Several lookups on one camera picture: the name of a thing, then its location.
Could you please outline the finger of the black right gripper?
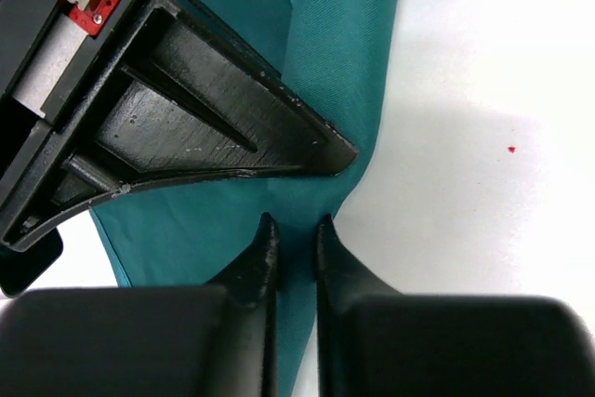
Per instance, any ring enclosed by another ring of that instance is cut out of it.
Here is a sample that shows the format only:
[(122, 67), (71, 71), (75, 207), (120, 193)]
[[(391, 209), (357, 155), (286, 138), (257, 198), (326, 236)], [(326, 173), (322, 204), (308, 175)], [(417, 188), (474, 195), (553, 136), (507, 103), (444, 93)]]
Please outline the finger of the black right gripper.
[(117, 176), (117, 161), (170, 176), (319, 177), (344, 171), (355, 147), (198, 0), (144, 0), (115, 61), (89, 74), (54, 123), (82, 105), (74, 151)]

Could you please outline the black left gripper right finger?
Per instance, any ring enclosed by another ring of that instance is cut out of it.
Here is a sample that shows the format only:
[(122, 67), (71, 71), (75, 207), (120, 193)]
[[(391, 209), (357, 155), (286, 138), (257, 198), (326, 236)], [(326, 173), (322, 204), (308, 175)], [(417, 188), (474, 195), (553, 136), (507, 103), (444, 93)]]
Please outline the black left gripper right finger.
[(321, 219), (315, 235), (323, 396), (590, 396), (594, 350), (552, 298), (405, 294)]

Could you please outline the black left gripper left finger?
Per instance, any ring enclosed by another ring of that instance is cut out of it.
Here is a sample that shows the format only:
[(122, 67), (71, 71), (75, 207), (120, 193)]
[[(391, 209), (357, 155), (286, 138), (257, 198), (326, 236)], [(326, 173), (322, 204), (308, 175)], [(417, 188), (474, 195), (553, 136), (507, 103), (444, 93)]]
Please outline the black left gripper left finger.
[(1, 314), (5, 396), (273, 396), (279, 236), (198, 286), (46, 289)]

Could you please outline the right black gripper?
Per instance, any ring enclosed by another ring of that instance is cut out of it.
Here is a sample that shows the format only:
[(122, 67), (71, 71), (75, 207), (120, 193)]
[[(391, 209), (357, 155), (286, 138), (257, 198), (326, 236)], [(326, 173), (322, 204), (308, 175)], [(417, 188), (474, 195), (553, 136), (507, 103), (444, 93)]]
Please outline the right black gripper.
[(144, 0), (1, 0), (1, 291), (20, 295), (61, 255), (59, 224), (132, 192), (167, 186), (166, 172), (117, 176), (73, 149), (88, 112), (63, 131), (65, 104), (115, 61)]

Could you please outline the teal satin napkin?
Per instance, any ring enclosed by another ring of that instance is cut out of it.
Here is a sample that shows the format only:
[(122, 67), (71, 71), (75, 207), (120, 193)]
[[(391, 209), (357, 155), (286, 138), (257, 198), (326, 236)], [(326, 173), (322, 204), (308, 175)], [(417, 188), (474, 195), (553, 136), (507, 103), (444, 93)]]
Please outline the teal satin napkin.
[(201, 284), (273, 216), (280, 239), (277, 390), (292, 393), (315, 313), (311, 242), (375, 149), (397, 0), (201, 0), (358, 149), (326, 179), (238, 179), (135, 193), (92, 209), (122, 286)]

